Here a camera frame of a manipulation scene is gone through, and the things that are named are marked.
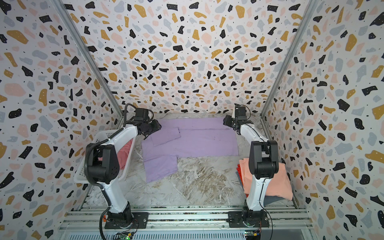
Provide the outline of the lilac purple t-shirt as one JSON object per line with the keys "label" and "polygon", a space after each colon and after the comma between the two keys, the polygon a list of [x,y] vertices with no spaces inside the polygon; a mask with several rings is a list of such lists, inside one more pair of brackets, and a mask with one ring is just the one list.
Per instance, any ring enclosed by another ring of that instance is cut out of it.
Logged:
{"label": "lilac purple t-shirt", "polygon": [[159,120],[161,129],[142,141],[148,183],[178,171],[179,158],[238,155],[236,132],[222,118]]}

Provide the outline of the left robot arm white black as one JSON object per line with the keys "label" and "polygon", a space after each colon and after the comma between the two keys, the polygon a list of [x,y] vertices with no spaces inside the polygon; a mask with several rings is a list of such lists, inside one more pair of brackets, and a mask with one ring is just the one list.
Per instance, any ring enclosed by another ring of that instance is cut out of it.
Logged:
{"label": "left robot arm white black", "polygon": [[120,188],[118,152],[136,136],[142,135],[147,138],[159,131],[162,126],[154,119],[153,111],[136,107],[134,109],[133,117],[127,119],[127,116],[124,116],[121,128],[105,139],[90,143],[86,147],[84,174],[90,185],[101,190],[108,205],[101,215],[100,230],[103,229],[104,217],[107,229],[133,229],[140,225]]}

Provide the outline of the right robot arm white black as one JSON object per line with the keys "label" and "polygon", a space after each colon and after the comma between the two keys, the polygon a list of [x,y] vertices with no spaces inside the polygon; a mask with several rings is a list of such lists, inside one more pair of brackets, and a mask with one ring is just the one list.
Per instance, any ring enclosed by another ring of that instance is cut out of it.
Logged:
{"label": "right robot arm white black", "polygon": [[279,170],[278,144],[263,137],[257,130],[248,107],[235,104],[232,115],[226,115],[223,122],[227,127],[237,131],[250,143],[249,170],[252,176],[250,193],[240,212],[228,212],[230,228],[268,228],[272,222],[265,209],[264,199],[267,188]]}

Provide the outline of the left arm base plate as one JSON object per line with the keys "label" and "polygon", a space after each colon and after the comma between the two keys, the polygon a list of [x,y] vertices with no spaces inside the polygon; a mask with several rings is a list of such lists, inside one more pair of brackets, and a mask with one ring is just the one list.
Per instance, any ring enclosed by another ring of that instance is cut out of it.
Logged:
{"label": "left arm base plate", "polygon": [[107,214],[107,222],[105,229],[111,230],[136,230],[145,229],[147,227],[149,213],[111,213]]}

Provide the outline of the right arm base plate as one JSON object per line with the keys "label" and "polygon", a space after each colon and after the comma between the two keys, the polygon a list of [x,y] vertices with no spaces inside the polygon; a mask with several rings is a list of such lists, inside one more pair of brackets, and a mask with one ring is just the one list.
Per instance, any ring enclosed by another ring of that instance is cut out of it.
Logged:
{"label": "right arm base plate", "polygon": [[230,228],[268,228],[270,226],[265,211],[232,211],[228,212],[227,223]]}

